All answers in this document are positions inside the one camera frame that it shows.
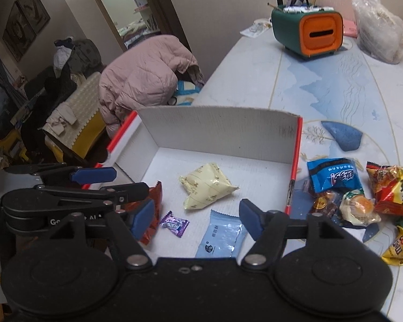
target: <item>pink jacket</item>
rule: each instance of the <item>pink jacket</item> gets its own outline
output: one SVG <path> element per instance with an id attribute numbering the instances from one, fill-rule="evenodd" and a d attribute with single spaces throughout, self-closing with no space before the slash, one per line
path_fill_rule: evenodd
<path id="1" fill-rule="evenodd" d="M 151 37 L 110 63 L 99 82 L 100 111 L 108 135 L 115 135 L 132 110 L 165 105 L 177 87 L 174 72 L 183 74 L 190 66 L 200 73 L 195 57 L 172 35 Z"/>

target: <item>purple candy wrapper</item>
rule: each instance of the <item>purple candy wrapper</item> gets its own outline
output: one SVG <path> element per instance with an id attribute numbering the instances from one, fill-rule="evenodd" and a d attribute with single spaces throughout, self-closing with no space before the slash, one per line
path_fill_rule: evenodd
<path id="1" fill-rule="evenodd" d="M 163 228 L 168 228 L 179 238 L 182 237 L 189 221 L 186 219 L 181 219 L 173 216 L 172 211 L 168 212 L 165 217 L 160 221 L 160 225 Z"/>

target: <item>light blue wrapper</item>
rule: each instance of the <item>light blue wrapper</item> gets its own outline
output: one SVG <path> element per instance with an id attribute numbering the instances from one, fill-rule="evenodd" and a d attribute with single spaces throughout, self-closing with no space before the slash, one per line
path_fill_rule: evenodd
<path id="1" fill-rule="evenodd" d="M 239 217 L 211 210 L 211 223 L 200 242 L 196 258 L 236 258 L 246 233 Z"/>

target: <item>white cardboard box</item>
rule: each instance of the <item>white cardboard box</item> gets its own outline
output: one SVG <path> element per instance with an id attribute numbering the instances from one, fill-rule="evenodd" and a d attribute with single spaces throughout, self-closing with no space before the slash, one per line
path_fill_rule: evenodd
<path id="1" fill-rule="evenodd" d="M 148 249 L 162 257 L 193 258 L 209 225 L 211 209 L 239 215 L 247 198 L 264 211 L 286 211 L 297 171 L 302 119 L 255 108 L 152 107 L 132 113 L 108 147 L 103 166 L 118 172 L 113 183 L 162 182 L 161 216 L 172 211 L 188 219 L 182 238 L 160 228 Z M 188 196 L 179 182 L 196 168 L 215 162 L 240 187 L 202 210 L 184 210 Z M 254 244 L 248 235 L 238 260 Z"/>

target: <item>blue snack bag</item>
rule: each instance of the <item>blue snack bag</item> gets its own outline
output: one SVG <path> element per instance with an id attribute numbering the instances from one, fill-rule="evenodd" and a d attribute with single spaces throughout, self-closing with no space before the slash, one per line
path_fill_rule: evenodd
<path id="1" fill-rule="evenodd" d="M 200 242 L 196 258 L 236 258 L 246 234 L 239 217 L 211 210 L 211 223 Z"/>
<path id="2" fill-rule="evenodd" d="M 362 189 L 357 168 L 347 158 L 321 158 L 307 163 L 316 193 L 329 189 L 351 191 Z"/>

